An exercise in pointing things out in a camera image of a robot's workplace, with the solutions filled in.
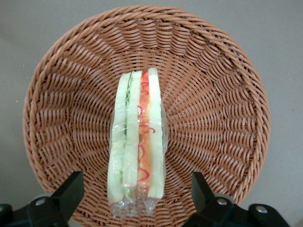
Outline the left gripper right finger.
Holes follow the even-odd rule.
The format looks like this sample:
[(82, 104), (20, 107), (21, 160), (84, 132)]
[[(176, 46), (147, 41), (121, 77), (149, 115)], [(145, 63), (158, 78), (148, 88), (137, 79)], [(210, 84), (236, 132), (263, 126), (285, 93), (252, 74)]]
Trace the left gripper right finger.
[(238, 227), (231, 220), (234, 211), (232, 202), (215, 196), (202, 173), (192, 174), (191, 197), (196, 212), (183, 224), (185, 227)]

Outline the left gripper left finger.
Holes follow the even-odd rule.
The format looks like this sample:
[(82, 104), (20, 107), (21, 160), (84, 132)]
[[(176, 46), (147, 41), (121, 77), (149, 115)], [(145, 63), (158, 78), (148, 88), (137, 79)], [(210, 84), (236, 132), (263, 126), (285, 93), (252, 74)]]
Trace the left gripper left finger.
[(27, 208), (31, 227), (67, 227), (84, 197), (82, 171), (73, 172), (51, 195), (34, 199)]

